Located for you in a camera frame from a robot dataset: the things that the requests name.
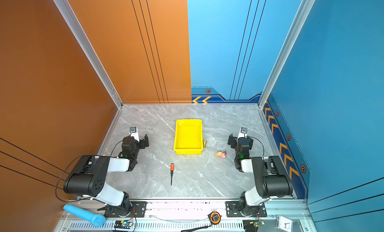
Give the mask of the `red black screwdriver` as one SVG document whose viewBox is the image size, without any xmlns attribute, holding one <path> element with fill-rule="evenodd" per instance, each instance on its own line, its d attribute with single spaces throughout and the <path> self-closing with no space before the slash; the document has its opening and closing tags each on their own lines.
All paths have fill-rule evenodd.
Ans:
<svg viewBox="0 0 384 232">
<path fill-rule="evenodd" d="M 173 184 L 174 169 L 175 169 L 175 165 L 174 165 L 174 163 L 171 163 L 171 166 L 170 166 L 170 171 L 171 171 L 171 185 Z"/>
</svg>

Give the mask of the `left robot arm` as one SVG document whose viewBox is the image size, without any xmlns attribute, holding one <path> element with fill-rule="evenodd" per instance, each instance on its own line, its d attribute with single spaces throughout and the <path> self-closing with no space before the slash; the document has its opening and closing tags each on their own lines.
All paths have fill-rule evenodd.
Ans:
<svg viewBox="0 0 384 232">
<path fill-rule="evenodd" d="M 106 182 L 107 173 L 131 172 L 137 165 L 139 151 L 149 147 L 149 137 L 143 139 L 131 133 L 122 143 L 122 151 L 116 157 L 82 155 L 64 182 L 67 194 L 85 196 L 105 204 L 100 208 L 118 217 L 134 213 L 127 192 L 115 189 Z"/>
</svg>

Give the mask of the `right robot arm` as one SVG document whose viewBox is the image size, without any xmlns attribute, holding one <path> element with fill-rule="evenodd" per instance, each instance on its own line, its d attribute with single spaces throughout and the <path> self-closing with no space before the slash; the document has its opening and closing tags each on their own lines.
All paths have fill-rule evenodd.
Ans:
<svg viewBox="0 0 384 232">
<path fill-rule="evenodd" d="M 293 195 L 294 187 L 279 156 L 251 157 L 254 138 L 229 136 L 228 144 L 235 150 L 234 163 L 241 173 L 253 174 L 255 185 L 241 194 L 236 210 L 244 217 L 265 217 L 265 202 Z"/>
</svg>

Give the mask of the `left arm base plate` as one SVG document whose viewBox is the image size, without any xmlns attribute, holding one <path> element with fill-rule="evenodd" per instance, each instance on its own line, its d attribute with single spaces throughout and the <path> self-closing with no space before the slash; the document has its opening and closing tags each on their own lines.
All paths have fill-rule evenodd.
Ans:
<svg viewBox="0 0 384 232">
<path fill-rule="evenodd" d="M 129 210 L 108 207 L 104 213 L 106 218 L 144 218 L 147 210 L 147 202 L 133 201 L 130 202 Z"/>
</svg>

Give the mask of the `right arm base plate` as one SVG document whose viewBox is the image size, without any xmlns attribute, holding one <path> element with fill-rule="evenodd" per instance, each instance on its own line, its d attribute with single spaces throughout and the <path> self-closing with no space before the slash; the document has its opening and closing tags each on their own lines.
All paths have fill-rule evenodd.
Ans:
<svg viewBox="0 0 384 232">
<path fill-rule="evenodd" d="M 242 206 L 239 201 L 226 201 L 226 215 L 229 218 L 235 217 L 260 217 L 268 216 L 265 205 L 261 206 Z"/>
</svg>

